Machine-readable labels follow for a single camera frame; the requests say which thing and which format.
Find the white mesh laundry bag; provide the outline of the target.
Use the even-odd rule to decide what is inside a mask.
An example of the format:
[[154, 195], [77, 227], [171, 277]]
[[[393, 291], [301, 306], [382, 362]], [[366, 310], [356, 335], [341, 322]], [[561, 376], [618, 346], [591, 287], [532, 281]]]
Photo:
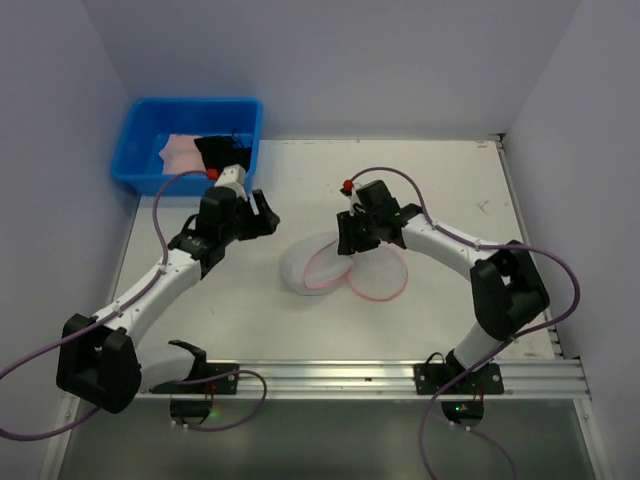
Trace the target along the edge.
[[341, 286], [372, 302], [400, 296], [408, 280], [402, 256], [390, 247], [343, 256], [338, 253], [338, 234], [323, 232], [290, 245], [280, 257], [284, 284], [300, 296], [322, 296]]

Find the pink bra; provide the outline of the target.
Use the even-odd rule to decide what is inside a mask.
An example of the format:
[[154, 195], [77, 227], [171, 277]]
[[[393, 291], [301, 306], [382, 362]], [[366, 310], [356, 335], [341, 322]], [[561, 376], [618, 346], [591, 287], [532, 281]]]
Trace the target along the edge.
[[171, 134], [159, 151], [163, 175], [177, 175], [187, 171], [205, 172], [202, 154], [195, 141], [198, 135]]

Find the black garment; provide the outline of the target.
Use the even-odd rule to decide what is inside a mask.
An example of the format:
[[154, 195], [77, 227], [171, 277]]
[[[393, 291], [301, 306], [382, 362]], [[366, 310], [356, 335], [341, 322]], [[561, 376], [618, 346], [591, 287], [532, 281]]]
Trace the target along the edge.
[[245, 145], [235, 132], [231, 135], [199, 137], [194, 144], [206, 170], [222, 172], [226, 167], [239, 165], [246, 173], [249, 172], [252, 148]]

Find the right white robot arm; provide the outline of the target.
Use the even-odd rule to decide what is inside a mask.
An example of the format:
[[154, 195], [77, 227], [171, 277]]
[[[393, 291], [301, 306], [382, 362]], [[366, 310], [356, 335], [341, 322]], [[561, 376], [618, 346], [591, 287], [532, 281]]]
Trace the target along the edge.
[[350, 208], [337, 214], [341, 256], [352, 256], [393, 244], [423, 254], [470, 282], [475, 323], [444, 360], [450, 378], [476, 363], [538, 317], [550, 303], [540, 274], [524, 245], [511, 241], [504, 249], [485, 245], [427, 218], [416, 204], [401, 206], [381, 180], [356, 186], [343, 183]]

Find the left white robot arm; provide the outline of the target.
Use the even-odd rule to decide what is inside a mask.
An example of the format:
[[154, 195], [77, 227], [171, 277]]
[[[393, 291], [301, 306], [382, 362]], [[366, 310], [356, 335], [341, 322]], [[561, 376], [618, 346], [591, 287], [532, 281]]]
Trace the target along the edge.
[[139, 352], [139, 344], [164, 312], [224, 259], [231, 243], [272, 235], [279, 222], [261, 190], [243, 198], [229, 187], [210, 188], [198, 212], [140, 281], [93, 316], [76, 314], [65, 323], [57, 386], [119, 413], [137, 394], [158, 386], [214, 382], [205, 350], [171, 340], [162, 349]]

